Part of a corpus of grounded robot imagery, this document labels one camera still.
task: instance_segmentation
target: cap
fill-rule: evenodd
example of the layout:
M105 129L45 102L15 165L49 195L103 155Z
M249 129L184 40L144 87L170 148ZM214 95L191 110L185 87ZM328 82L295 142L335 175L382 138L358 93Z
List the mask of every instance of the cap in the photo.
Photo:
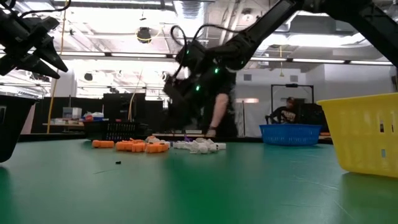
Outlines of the cap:
M290 101L290 102L294 102L294 98L293 98L293 97L291 97L291 96L290 96L290 97L288 97L288 98L287 98L287 100L286 100L286 102L289 102L289 101Z

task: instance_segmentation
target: green tabletop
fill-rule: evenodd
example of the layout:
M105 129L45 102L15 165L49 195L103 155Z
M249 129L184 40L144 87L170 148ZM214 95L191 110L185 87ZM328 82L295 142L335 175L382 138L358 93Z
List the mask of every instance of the green tabletop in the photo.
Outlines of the green tabletop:
M398 180L346 173L333 146L194 155L90 144L18 144L0 164L0 223L398 223Z

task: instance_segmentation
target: yellow plastic basket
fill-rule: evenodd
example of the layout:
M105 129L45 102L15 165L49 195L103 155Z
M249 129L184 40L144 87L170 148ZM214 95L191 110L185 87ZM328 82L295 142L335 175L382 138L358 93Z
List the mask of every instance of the yellow plastic basket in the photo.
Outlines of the yellow plastic basket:
M398 177L398 93L322 100L341 168Z

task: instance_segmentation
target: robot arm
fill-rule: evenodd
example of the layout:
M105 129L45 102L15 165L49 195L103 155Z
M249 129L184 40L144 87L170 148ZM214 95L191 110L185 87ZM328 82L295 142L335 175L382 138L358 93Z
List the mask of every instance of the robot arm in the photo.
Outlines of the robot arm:
M5 47L3 51L6 53L0 58L0 75L7 75L16 68L60 78L60 75L42 60L67 72L68 68L55 51L53 37L47 34L56 28L59 22L52 17L43 20L23 18L12 10L15 2L8 6L4 0L0 0L0 4L5 8L0 9L0 44Z
M224 45L206 49L192 40L178 53L176 61L188 67L192 74L183 85L173 77L166 81L164 91L172 100L166 127L180 128L196 116L198 108L205 99L214 96L215 89L227 80L226 77L244 68L262 41L301 10L324 12L351 24L398 67L398 24L371 0L280 0L267 14Z

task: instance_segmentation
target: black basket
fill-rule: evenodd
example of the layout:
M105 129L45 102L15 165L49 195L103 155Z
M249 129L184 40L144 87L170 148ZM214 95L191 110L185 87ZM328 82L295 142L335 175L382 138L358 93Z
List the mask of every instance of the black basket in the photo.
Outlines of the black basket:
M87 121L84 124L89 140L122 141L148 134L148 125L138 122Z
M0 95L0 162L11 158L35 99Z

